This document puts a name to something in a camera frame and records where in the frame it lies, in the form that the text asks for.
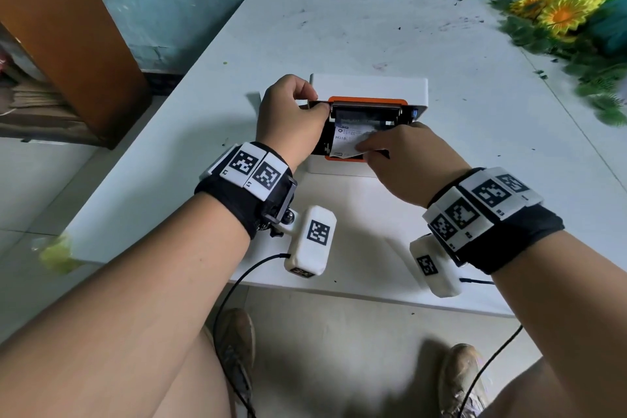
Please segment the person's right shoe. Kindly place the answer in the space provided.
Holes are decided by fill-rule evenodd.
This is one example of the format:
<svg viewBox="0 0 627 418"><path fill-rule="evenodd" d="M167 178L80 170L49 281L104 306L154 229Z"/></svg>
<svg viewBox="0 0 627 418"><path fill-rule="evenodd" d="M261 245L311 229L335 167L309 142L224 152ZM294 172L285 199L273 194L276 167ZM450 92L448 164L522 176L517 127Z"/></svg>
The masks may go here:
<svg viewBox="0 0 627 418"><path fill-rule="evenodd" d="M477 378L481 361L477 349L466 343L446 352L438 373L439 418L478 418L488 407L490 399Z"/></svg>

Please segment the person's right forearm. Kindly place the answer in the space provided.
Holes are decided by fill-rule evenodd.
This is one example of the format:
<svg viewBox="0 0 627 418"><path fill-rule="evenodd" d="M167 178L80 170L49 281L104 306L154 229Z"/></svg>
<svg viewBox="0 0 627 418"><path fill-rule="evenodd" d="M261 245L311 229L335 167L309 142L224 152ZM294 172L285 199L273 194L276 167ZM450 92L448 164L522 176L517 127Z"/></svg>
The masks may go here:
<svg viewBox="0 0 627 418"><path fill-rule="evenodd" d="M627 272L560 231L492 279L576 407L627 418Z"/></svg>

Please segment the bunch of artificial sunflowers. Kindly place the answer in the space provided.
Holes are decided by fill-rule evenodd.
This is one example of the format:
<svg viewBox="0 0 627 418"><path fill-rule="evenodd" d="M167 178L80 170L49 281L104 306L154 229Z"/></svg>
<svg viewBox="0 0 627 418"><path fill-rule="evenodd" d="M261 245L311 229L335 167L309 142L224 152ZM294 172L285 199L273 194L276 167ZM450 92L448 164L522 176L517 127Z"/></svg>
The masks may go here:
<svg viewBox="0 0 627 418"><path fill-rule="evenodd" d="M500 31L531 54L563 62L596 118L627 127L627 0L490 0Z"/></svg>

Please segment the person's left shoe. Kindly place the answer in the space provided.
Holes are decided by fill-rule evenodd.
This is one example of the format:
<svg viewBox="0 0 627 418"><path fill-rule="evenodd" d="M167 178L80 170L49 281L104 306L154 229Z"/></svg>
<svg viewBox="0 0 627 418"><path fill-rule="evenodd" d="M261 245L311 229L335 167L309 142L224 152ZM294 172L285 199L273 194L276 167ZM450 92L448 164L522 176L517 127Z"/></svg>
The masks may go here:
<svg viewBox="0 0 627 418"><path fill-rule="evenodd" d="M236 418L256 418L252 377L255 329L249 314L241 308L219 313L212 333L217 358L234 400Z"/></svg>

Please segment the person's left forearm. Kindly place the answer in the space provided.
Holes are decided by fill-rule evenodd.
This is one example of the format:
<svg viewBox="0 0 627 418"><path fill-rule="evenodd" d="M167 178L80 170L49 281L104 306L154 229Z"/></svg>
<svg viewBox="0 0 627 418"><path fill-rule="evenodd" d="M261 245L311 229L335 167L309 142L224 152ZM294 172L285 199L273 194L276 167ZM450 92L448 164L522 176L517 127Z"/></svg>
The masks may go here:
<svg viewBox="0 0 627 418"><path fill-rule="evenodd" d="M0 346L0 418L184 417L185 358L249 242L194 195Z"/></svg>

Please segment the person's right hand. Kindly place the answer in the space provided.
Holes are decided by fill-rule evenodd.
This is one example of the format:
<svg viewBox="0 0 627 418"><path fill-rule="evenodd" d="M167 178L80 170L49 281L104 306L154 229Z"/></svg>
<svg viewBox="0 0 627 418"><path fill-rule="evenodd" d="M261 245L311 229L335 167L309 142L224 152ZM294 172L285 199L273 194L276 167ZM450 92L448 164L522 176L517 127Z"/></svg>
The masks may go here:
<svg viewBox="0 0 627 418"><path fill-rule="evenodd" d="M388 152L362 155L380 183L404 202L427 208L440 190L472 169L445 140L420 122L387 131L393 133Z"/></svg>

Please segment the white label printer orange trim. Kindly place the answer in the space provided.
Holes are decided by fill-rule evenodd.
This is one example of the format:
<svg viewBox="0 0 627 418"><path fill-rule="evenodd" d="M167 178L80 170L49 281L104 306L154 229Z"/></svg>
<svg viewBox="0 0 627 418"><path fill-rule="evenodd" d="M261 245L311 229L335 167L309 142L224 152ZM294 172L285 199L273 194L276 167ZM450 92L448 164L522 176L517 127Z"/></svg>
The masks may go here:
<svg viewBox="0 0 627 418"><path fill-rule="evenodd" d="M362 155L345 160L328 156L335 123L371 122L385 131L411 125L429 106L424 78L313 73L310 84L318 101L332 104L318 144L305 162L306 171L312 174L373 178L375 173Z"/></svg>

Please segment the person's shoe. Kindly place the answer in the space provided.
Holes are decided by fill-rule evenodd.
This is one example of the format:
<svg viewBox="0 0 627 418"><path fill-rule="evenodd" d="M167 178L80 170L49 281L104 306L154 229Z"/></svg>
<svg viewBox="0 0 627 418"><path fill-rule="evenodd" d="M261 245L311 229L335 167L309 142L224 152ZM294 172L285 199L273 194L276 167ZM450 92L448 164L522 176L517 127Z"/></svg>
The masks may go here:
<svg viewBox="0 0 627 418"><path fill-rule="evenodd" d="M256 418L252 377L255 329L249 314L241 308L219 313L212 333L217 358L234 400L236 418Z"/></svg>
<svg viewBox="0 0 627 418"><path fill-rule="evenodd" d="M488 407L490 399L477 378L481 361L477 349L466 343L446 352L438 373L439 418L478 418Z"/></svg>

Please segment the person's left hand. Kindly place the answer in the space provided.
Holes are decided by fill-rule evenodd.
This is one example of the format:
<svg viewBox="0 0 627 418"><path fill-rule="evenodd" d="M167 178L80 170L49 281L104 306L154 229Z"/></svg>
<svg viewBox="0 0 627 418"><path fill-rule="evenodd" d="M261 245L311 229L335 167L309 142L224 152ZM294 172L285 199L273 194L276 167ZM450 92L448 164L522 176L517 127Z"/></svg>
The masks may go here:
<svg viewBox="0 0 627 418"><path fill-rule="evenodd" d="M325 126L305 122L298 100L317 101L318 95L306 80L284 75L266 90L256 125L256 141L277 152L292 171L314 151Z"/></svg>

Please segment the stack of cardboard sheets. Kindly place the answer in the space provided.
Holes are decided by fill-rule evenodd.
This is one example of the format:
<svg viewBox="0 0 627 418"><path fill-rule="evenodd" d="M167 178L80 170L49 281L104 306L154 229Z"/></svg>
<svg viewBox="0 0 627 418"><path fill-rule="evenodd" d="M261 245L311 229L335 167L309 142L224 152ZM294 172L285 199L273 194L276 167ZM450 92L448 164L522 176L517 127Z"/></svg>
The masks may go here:
<svg viewBox="0 0 627 418"><path fill-rule="evenodd" d="M89 135L64 95L0 23L0 137L79 142Z"/></svg>

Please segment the white printed paper label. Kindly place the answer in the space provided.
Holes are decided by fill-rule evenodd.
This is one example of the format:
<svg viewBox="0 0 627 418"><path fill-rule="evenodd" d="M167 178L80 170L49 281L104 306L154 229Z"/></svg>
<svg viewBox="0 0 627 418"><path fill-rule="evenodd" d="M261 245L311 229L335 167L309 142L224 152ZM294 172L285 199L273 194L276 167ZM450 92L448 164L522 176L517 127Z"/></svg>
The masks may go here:
<svg viewBox="0 0 627 418"><path fill-rule="evenodd" d="M379 124L371 122L336 122L328 156L342 160L356 158L362 154L356 145L380 130Z"/></svg>

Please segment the person's right leg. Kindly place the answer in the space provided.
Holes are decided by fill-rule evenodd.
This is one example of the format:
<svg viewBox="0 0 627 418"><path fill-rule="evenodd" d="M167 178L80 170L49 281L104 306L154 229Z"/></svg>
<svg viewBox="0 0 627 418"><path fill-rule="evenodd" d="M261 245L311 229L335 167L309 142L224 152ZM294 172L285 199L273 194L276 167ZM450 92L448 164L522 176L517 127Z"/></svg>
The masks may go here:
<svg viewBox="0 0 627 418"><path fill-rule="evenodd" d="M549 418L551 370L539 359L513 379L477 418Z"/></svg>

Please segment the brown wooden cabinet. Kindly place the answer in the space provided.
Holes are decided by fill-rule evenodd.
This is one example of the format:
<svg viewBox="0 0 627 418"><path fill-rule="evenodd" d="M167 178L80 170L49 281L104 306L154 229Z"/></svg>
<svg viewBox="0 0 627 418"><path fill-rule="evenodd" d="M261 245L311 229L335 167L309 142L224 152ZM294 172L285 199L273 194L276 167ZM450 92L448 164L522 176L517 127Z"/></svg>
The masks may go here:
<svg viewBox="0 0 627 418"><path fill-rule="evenodd" d="M0 0L0 24L99 145L118 145L150 105L148 81L103 0Z"/></svg>

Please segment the yellow-green table corner guard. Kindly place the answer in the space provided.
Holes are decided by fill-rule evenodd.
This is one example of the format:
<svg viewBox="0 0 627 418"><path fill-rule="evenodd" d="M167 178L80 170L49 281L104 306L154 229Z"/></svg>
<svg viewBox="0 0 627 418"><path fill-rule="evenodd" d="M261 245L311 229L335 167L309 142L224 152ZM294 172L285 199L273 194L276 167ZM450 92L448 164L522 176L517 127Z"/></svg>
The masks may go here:
<svg viewBox="0 0 627 418"><path fill-rule="evenodd" d="M40 263L51 272L67 275L85 263L72 257L70 241L65 234L56 237L37 237L31 243Z"/></svg>

